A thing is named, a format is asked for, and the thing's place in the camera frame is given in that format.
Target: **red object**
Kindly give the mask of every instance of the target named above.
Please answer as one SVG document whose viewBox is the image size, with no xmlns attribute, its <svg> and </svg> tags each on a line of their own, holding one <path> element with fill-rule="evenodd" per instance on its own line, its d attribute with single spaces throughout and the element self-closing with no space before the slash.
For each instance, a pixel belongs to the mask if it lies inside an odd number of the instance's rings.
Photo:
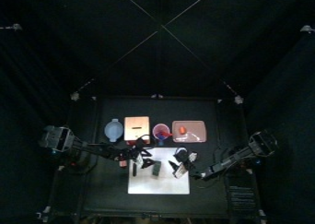
<svg viewBox="0 0 315 224">
<path fill-rule="evenodd" d="M 185 128 L 184 128 L 184 126 L 180 127 L 180 134 L 181 134 L 181 135 L 185 134 Z"/>
</svg>

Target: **cable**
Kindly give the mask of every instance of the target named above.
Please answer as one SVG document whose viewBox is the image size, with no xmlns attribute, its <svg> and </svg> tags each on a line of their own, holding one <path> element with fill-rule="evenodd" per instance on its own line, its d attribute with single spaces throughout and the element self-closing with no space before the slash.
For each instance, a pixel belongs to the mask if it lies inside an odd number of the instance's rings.
<svg viewBox="0 0 315 224">
<path fill-rule="evenodd" d="M 219 180 L 221 179 L 221 177 L 224 176 L 224 174 L 228 172 L 228 169 L 232 168 L 236 164 L 239 164 L 239 162 L 241 162 L 244 159 L 252 159 L 255 158 L 255 156 L 245 156 L 243 158 L 240 158 L 239 160 L 236 160 L 235 162 L 232 162 L 228 167 L 224 169 L 223 173 L 217 176 Z"/>
</svg>

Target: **table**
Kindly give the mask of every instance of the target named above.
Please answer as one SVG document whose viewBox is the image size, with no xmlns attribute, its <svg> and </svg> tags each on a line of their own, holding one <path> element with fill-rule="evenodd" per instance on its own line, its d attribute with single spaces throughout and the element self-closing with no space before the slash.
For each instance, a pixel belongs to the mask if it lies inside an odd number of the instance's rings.
<svg viewBox="0 0 315 224">
<path fill-rule="evenodd" d="M 156 124 L 170 127 L 173 121 L 181 120 L 203 121 L 207 142 L 184 144 L 186 149 L 200 155 L 196 161 L 200 169 L 225 157 L 233 147 L 247 145 L 243 108 L 233 99 L 86 98 L 73 103 L 68 125 L 76 136 L 86 142 L 108 142 L 102 133 L 104 126 L 113 118 L 122 122 L 126 116 L 148 116 L 150 127 Z M 164 147 L 176 148 L 180 145 L 168 138 Z M 122 138 L 117 141 L 117 147 L 125 147 Z M 204 182 L 186 178 L 188 195 L 130 195 L 128 179 L 129 169 L 121 169 L 112 160 L 97 158 L 96 167 L 84 177 L 64 175 L 60 179 L 64 190 L 58 188 L 57 196 L 69 196 L 69 189 L 70 194 L 76 195 L 66 202 L 65 197 L 54 198 L 54 213 L 74 213 L 76 216 L 228 217 L 224 179 Z"/>
</svg>

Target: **black enclosure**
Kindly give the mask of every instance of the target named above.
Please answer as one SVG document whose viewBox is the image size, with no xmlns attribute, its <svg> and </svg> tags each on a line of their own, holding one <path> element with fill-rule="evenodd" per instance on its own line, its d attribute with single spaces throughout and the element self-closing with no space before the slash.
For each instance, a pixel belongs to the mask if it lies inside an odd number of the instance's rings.
<svg viewBox="0 0 315 224">
<path fill-rule="evenodd" d="M 313 19 L 315 0 L 0 0 L 0 222 L 37 223 L 48 204 L 42 127 L 69 123 L 85 137 L 88 112 L 106 110 L 81 105 L 140 97 L 160 110 L 212 102 L 208 121 L 219 102 L 240 106 L 241 125 L 223 120 L 221 131 L 241 137 L 221 145 L 264 128 L 279 144 L 256 168 L 260 208 L 271 223 L 313 223 Z"/>
</svg>

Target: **black wall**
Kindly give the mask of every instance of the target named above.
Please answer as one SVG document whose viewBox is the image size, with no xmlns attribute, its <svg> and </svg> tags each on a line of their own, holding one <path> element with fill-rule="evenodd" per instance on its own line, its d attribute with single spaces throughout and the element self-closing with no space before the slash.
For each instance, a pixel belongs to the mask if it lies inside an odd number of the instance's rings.
<svg viewBox="0 0 315 224">
<path fill-rule="evenodd" d="M 69 100 L 13 31 L 0 31 L 0 65 L 0 223 L 30 223 L 53 179 L 37 140 L 44 125 L 66 122 Z"/>
<path fill-rule="evenodd" d="M 265 213 L 275 223 L 313 223 L 315 35 L 296 43 L 245 100 L 251 132 L 268 128 L 279 150 L 259 172 Z"/>
</svg>

